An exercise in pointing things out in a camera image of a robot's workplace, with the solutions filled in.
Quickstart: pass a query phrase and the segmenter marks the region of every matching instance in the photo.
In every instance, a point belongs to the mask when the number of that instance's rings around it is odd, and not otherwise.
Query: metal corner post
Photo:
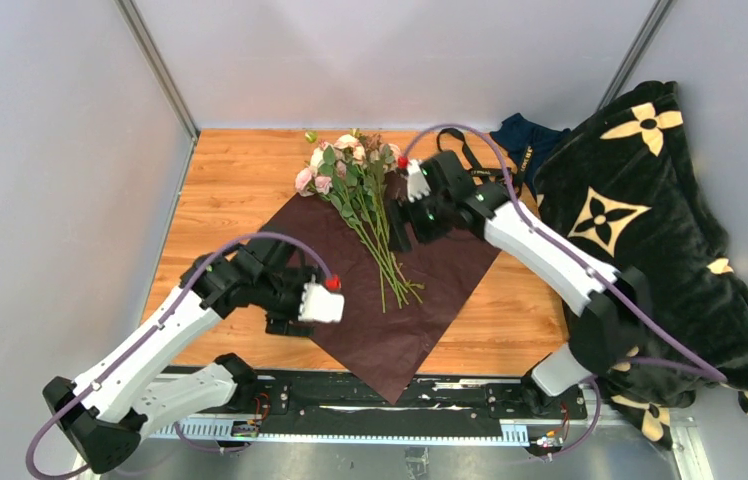
[[[130,31],[133,32],[136,43],[138,43],[142,53],[144,53],[147,63],[150,64],[150,69],[153,70],[153,74],[156,75],[159,86],[165,92],[165,96],[171,103],[174,113],[177,114],[177,118],[179,118],[183,128],[191,137],[192,143],[196,143],[197,137],[200,135],[200,130],[197,128],[197,124],[194,122],[194,118],[192,118],[182,95],[180,95],[180,91],[177,90],[174,79],[165,66],[165,62],[162,60],[162,56],[153,42],[153,37],[151,37],[144,20],[141,18],[138,7],[133,0],[114,0],[114,2],[124,16],[124,21],[127,22]]]
[[[648,12],[648,16],[645,17],[644,23],[639,28],[639,32],[636,33],[636,38],[633,39],[633,43],[621,60],[621,64],[618,66],[615,75],[613,75],[606,92],[604,92],[601,103],[598,104],[598,110],[609,104],[615,97],[618,96],[621,89],[627,83],[630,78],[630,74],[636,68],[639,60],[642,59],[645,50],[650,45],[651,40],[656,36],[657,31],[662,25],[663,21],[668,16],[668,12],[674,5],[675,0],[656,0],[651,11]]]

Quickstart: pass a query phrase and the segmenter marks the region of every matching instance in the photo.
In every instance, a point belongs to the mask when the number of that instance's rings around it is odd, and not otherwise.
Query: wooden tabletop
[[[325,132],[333,140],[346,132]],[[414,132],[382,131],[401,148]],[[443,148],[460,152],[453,139]],[[497,165],[482,141],[470,139],[483,165]],[[294,195],[294,177],[312,154],[300,130],[204,130],[200,135],[144,318],[164,300],[195,257],[229,239],[254,232]],[[413,158],[436,151],[435,136]],[[525,203],[535,212],[529,192]],[[204,365],[235,352],[253,367],[341,369],[309,339],[268,335],[264,312],[238,309],[198,338],[175,363]],[[564,342],[560,300],[507,254],[498,256],[468,303],[421,366],[425,373],[519,375]]]

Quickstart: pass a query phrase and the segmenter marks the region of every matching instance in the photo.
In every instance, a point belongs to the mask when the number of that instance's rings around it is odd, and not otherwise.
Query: black plush blanket
[[[695,180],[677,84],[643,83],[583,122],[535,185],[543,222],[590,255],[647,275],[654,320],[724,373],[748,414],[748,288]],[[633,353],[689,363],[653,334]],[[613,406],[666,447],[665,408],[689,406],[707,383],[626,363],[601,379]]]

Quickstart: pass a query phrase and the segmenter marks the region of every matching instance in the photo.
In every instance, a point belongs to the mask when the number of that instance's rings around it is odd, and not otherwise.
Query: blue cloth
[[[501,129],[491,132],[492,139],[506,150],[507,155],[522,171],[522,165],[527,160],[527,170],[524,171],[524,183],[530,189],[533,197],[536,190],[533,178],[539,167],[545,163],[551,151],[571,132],[570,128],[559,132],[526,120],[520,113],[507,118],[501,123]]]

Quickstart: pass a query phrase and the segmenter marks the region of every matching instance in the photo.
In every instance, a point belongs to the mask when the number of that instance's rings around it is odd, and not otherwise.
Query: robotic arm
[[[199,257],[162,305],[118,348],[73,381],[56,377],[44,388],[45,401],[55,413],[91,385],[91,393],[58,425],[95,473],[117,467],[148,435],[181,418],[221,405],[234,410],[248,407],[256,375],[235,354],[222,355],[162,387],[148,388],[177,353],[237,307],[260,306],[269,323],[292,328],[341,319],[344,298],[316,281],[321,272],[312,266],[285,266],[294,251],[291,245],[256,238],[234,250],[231,260],[218,256],[201,271],[207,256]],[[197,280],[163,322],[194,275],[199,275]],[[327,284],[338,288],[335,282]],[[126,352],[131,352],[128,358],[105,382],[97,383],[95,379]]]
[[[531,387],[525,390],[530,392],[525,400],[540,407],[547,405],[583,379],[606,373],[642,342],[642,323],[596,279],[598,275],[609,279],[649,314],[651,299],[641,272],[619,272],[571,245],[530,212],[517,212],[502,185],[476,185],[452,151],[424,162],[410,161],[406,178],[407,199],[387,207],[393,250],[412,248],[405,223],[420,243],[435,241],[453,228],[469,230],[518,258],[580,317],[569,341],[525,375],[523,382]],[[574,252],[577,260],[566,255],[560,245]]]

